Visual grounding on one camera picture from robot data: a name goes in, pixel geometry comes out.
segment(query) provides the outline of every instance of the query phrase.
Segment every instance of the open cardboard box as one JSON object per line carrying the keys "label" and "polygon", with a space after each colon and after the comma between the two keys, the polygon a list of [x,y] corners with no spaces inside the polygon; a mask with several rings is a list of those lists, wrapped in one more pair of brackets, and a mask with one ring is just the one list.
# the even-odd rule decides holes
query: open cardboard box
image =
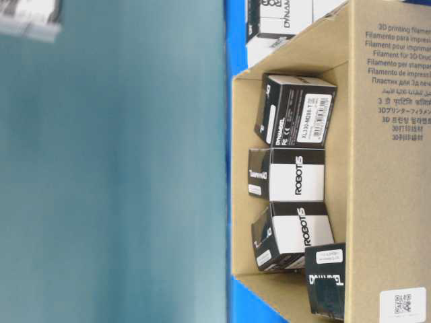
{"label": "open cardboard box", "polygon": [[[431,7],[351,0],[233,81],[232,274],[291,323],[326,319],[310,314],[304,276],[260,273],[253,255],[251,223],[267,203],[248,195],[246,174],[248,149],[265,146],[253,132],[265,72],[313,75],[338,86],[326,142],[325,202],[335,241],[347,242],[346,322],[379,322],[382,291],[431,290],[431,125],[423,124],[423,141],[393,140],[394,124],[383,117],[401,115],[379,113],[379,98],[389,96],[393,102],[397,89],[425,93],[431,87],[372,82],[375,75],[368,73],[367,60],[381,58],[373,54],[379,48],[366,46],[366,32],[383,33],[379,29],[385,26],[386,32],[387,26],[431,30]],[[402,52],[409,56],[416,51]],[[418,99],[414,91],[401,96]]]}

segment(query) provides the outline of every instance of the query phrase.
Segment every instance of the small black box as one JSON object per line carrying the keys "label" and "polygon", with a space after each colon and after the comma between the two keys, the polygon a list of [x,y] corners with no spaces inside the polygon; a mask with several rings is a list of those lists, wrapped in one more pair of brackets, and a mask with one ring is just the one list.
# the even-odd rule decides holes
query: small black box
{"label": "small black box", "polygon": [[344,320],[345,244],[306,248],[305,273],[311,312]]}
{"label": "small black box", "polygon": [[323,201],[324,149],[250,149],[248,193],[269,201]]}
{"label": "small black box", "polygon": [[251,234],[260,271],[304,268],[305,247],[333,243],[324,202],[270,203]]}
{"label": "small black box", "polygon": [[337,88],[315,77],[264,75],[255,132],[276,148],[323,148]]}

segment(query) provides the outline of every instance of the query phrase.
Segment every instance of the product label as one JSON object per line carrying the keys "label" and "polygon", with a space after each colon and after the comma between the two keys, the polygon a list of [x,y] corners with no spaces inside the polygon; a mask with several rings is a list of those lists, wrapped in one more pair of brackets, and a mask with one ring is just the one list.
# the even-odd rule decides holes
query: product label
{"label": "product label", "polygon": [[329,94],[305,95],[297,142],[321,143],[323,141],[331,101],[332,96]]}
{"label": "product label", "polygon": [[411,288],[380,293],[380,323],[426,321],[426,289]]}
{"label": "product label", "polygon": [[272,104],[271,108],[269,110],[269,120],[268,120],[268,127],[267,127],[267,143],[271,144],[272,140],[272,132],[274,129],[274,121],[275,121],[275,110],[276,107]]}
{"label": "product label", "polygon": [[297,261],[293,262],[286,269],[302,269],[305,268],[305,257],[299,258]]}
{"label": "product label", "polygon": [[248,191],[251,194],[262,195],[262,188],[260,186],[257,186],[257,185],[249,184],[248,185]]}
{"label": "product label", "polygon": [[336,264],[343,262],[343,250],[328,250],[316,253],[316,262],[318,264]]}
{"label": "product label", "polygon": [[256,258],[257,265],[262,266],[263,264],[267,263],[271,260],[271,251],[267,250],[264,253],[262,253],[259,257]]}

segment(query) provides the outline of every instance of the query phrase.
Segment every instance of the blue surface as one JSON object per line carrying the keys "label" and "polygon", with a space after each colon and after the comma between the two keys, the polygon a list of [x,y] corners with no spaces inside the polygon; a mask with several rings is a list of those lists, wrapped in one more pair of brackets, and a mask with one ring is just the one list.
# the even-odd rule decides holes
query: blue surface
{"label": "blue surface", "polygon": [[223,18],[74,0],[56,44],[0,36],[0,322],[226,321]]}
{"label": "blue surface", "polygon": [[234,311],[231,323],[284,323],[281,316],[276,314],[269,306],[263,303],[256,295],[250,292],[235,278],[231,278]]}

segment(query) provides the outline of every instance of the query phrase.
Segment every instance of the barcode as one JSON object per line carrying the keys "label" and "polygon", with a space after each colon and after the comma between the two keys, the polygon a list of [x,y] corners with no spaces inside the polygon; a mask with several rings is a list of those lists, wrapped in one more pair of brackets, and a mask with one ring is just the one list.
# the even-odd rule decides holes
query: barcode
{"label": "barcode", "polygon": [[411,312],[411,294],[395,295],[395,314]]}
{"label": "barcode", "polygon": [[325,130],[326,115],[329,109],[329,99],[321,98],[319,107],[317,109],[316,122],[314,124],[313,135],[315,137],[320,137]]}

